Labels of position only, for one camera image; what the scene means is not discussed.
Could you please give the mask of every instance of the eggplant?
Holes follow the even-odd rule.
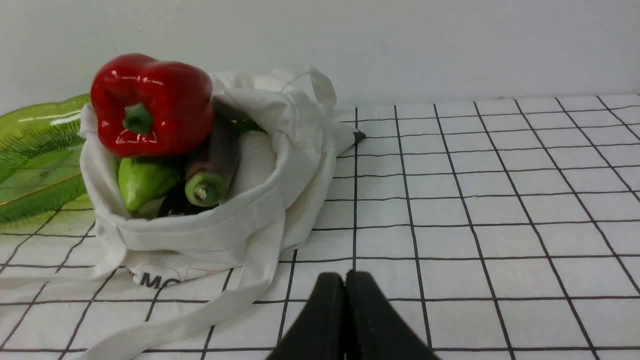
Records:
[[[157,217],[180,217],[184,215],[195,215],[212,208],[204,208],[202,206],[196,206],[189,202],[189,199],[184,195],[185,182],[181,182],[174,186],[169,194],[164,198],[160,209],[157,212]]]
[[[211,135],[186,167],[184,195],[190,203],[210,208],[227,196],[238,166],[238,137],[230,119],[216,114]]]

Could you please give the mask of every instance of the fake vegetable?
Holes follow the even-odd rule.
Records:
[[[174,186],[164,198],[158,210],[157,217],[179,217],[195,215],[211,208],[203,208],[189,202],[184,195],[184,181]]]
[[[118,186],[129,212],[165,196],[180,180],[179,162],[173,159],[124,158],[118,170]]]
[[[212,92],[210,77],[194,66],[118,56],[98,71],[91,87],[98,137],[121,157],[192,152],[212,129]]]
[[[184,193],[203,207],[219,203],[228,192],[238,164],[238,135],[226,117],[219,116],[210,137],[191,156]]]

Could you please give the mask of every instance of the red bell pepper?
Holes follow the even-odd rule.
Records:
[[[209,135],[213,85],[184,63],[126,54],[105,64],[91,87],[98,137],[122,157],[178,156]]]

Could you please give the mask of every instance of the pepper stem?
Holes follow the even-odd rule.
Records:
[[[127,106],[124,108],[124,112],[125,118],[122,121],[122,126],[125,129],[137,134],[149,134],[154,117],[145,108],[144,104],[139,102],[138,104]]]

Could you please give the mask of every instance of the tote bag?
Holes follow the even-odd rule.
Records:
[[[315,99],[291,85],[303,76],[309,77]],[[73,277],[38,280],[97,279],[124,266],[138,284],[158,288],[241,266],[238,283],[191,313],[111,334],[78,359],[129,360],[246,311],[273,282],[280,253],[306,242],[326,198],[336,157],[354,142],[354,129],[332,117],[336,96],[331,81],[311,66],[211,77],[214,101],[244,111],[266,132],[240,137],[240,161],[229,200],[197,215],[133,218],[116,182],[117,159],[100,143],[88,104],[81,112],[80,135],[86,141],[80,165],[104,257]]]

